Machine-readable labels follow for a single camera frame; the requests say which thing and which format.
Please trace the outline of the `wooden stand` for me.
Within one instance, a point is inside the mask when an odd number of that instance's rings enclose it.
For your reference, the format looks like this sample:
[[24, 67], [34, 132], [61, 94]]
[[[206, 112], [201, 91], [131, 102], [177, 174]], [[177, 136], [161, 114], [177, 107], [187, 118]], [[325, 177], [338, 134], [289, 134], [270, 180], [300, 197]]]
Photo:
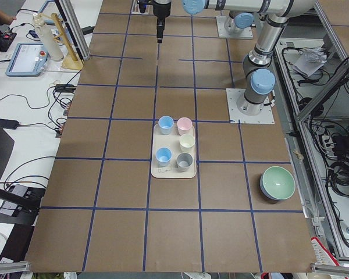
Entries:
[[56, 42], [61, 42], [67, 49], [67, 55], [64, 56], [62, 67], [70, 70], [81, 70], [83, 68], [83, 63], [80, 58], [77, 57], [75, 50], [72, 47], [72, 43], [68, 39], [66, 29], [63, 26], [63, 20], [59, 18], [56, 13], [52, 13], [50, 16], [40, 13], [43, 17], [51, 19], [56, 28], [58, 29], [58, 35], [54, 36]]

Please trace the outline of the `pink plastic cup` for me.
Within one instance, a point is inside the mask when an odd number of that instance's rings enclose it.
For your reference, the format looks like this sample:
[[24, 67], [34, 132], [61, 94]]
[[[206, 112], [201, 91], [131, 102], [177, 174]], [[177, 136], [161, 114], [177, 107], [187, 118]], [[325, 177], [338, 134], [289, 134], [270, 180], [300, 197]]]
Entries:
[[181, 117], [177, 120], [177, 130], [180, 135], [188, 134], [193, 127], [192, 120], [188, 117]]

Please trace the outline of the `light blue cup far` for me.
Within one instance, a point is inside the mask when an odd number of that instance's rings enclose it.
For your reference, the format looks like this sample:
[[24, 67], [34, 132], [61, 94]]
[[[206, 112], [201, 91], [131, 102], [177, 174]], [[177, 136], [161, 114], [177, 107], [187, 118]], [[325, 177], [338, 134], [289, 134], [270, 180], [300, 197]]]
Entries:
[[169, 135], [172, 132], [174, 120], [170, 116], [162, 116], [158, 121], [158, 125], [161, 134]]

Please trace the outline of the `grey plastic cup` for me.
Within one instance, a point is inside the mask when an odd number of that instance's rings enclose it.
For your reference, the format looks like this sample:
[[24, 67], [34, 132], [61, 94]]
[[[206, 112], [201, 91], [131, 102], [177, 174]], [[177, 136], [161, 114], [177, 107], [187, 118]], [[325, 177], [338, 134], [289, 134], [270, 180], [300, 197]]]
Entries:
[[193, 157], [189, 153], [180, 153], [176, 159], [179, 171], [187, 171], [193, 163]]

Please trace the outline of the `white plastic bottle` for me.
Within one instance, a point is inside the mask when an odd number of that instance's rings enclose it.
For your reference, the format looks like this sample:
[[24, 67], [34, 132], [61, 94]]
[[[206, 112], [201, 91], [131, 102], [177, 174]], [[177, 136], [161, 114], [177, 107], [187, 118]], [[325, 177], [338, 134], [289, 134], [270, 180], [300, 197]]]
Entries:
[[33, 25], [50, 58], [54, 61], [61, 61], [64, 58], [63, 52], [56, 43], [52, 30], [46, 24], [41, 14], [33, 13]]

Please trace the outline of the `black monitor stand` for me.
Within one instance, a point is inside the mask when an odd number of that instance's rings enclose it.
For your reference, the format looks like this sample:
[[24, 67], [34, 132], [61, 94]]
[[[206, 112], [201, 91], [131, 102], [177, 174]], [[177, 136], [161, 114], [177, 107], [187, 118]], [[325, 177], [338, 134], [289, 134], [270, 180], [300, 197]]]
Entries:
[[[15, 141], [0, 126], [0, 183], [14, 148]], [[8, 190], [0, 189], [0, 223], [31, 226], [40, 210], [45, 190], [14, 183]]]

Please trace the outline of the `cream plastic cup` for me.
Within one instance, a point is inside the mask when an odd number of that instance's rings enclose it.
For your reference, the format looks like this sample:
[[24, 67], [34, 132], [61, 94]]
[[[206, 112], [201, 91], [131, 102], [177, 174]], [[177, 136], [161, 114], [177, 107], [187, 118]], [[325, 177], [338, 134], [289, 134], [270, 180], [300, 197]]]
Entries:
[[183, 134], [179, 139], [179, 143], [183, 152], [191, 152], [195, 145], [195, 138], [191, 134]]

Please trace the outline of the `crumpled white paper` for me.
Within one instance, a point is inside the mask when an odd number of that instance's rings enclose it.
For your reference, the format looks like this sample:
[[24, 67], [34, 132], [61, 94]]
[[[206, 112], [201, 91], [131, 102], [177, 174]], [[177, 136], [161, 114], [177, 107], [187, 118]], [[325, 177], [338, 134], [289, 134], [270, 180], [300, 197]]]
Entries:
[[310, 77], [327, 62], [327, 54], [321, 47], [300, 48], [301, 56], [293, 64], [292, 68], [297, 73]]

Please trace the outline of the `light blue cup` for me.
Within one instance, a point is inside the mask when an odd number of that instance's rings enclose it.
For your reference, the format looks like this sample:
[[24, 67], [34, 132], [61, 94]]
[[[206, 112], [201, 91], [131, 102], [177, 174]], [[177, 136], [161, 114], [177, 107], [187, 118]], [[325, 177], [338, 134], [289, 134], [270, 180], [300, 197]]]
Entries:
[[159, 167], [168, 166], [172, 158], [172, 151], [167, 147], [161, 147], [156, 151], [155, 158]]
[[161, 134], [169, 135], [172, 132], [174, 120], [170, 116], [162, 116], [158, 121], [158, 125]]

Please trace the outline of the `light blue cup near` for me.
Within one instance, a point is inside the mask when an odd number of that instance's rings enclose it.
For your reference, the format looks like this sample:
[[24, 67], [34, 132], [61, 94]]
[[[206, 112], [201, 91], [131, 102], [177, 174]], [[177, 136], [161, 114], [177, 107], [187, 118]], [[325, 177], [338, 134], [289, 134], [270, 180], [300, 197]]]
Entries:
[[161, 147], [156, 151], [155, 158], [159, 167], [168, 166], [172, 158], [172, 151], [167, 147]]

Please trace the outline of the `aluminium frame post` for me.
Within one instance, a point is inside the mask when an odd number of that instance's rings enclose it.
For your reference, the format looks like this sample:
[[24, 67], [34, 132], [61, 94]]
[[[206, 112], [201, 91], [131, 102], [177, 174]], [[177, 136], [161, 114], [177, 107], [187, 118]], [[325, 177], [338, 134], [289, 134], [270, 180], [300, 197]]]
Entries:
[[72, 38], [76, 51], [81, 60], [90, 59], [90, 50], [87, 46], [79, 21], [70, 0], [55, 0], [58, 11]]

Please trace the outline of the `beige plastic tray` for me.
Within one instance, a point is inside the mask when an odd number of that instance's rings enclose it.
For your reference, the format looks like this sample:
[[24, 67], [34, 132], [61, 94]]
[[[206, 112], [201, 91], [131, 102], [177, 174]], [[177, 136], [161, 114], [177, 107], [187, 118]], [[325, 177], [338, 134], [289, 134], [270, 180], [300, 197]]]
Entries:
[[[154, 126], [153, 131], [153, 144], [152, 144], [152, 161], [151, 161], [151, 174], [155, 178], [193, 178], [196, 175], [196, 146], [193, 146], [189, 153], [193, 157], [193, 162], [189, 169], [181, 171], [177, 165], [177, 157], [183, 151], [180, 147], [180, 137], [178, 133], [177, 125], [175, 124], [169, 135], [161, 133], [159, 124]], [[160, 148], [169, 148], [172, 152], [172, 157], [167, 166], [160, 166], [156, 159], [156, 152]]]

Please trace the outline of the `green and blue bowl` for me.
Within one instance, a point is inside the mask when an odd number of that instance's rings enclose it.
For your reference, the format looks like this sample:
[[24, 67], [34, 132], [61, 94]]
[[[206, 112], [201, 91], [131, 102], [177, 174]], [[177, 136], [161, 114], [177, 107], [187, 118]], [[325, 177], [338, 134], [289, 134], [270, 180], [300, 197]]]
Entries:
[[296, 189], [293, 175], [280, 166], [267, 168], [262, 173], [259, 184], [263, 194], [275, 201], [291, 198]]

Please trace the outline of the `black power adapter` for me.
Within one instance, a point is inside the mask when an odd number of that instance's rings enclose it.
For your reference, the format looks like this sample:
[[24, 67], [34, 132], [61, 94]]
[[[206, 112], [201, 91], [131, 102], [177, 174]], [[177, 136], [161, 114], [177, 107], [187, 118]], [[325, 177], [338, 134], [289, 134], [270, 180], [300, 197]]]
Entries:
[[0, 126], [4, 129], [15, 130], [20, 126], [17, 120], [0, 119]]

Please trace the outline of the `blue teach pendant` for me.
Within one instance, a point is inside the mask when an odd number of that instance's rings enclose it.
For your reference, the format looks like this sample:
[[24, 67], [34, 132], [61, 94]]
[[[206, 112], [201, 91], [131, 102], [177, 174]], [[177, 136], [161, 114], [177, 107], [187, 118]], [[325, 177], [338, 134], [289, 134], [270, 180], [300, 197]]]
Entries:
[[11, 57], [6, 75], [8, 77], [39, 76], [48, 59], [42, 43], [18, 43]]

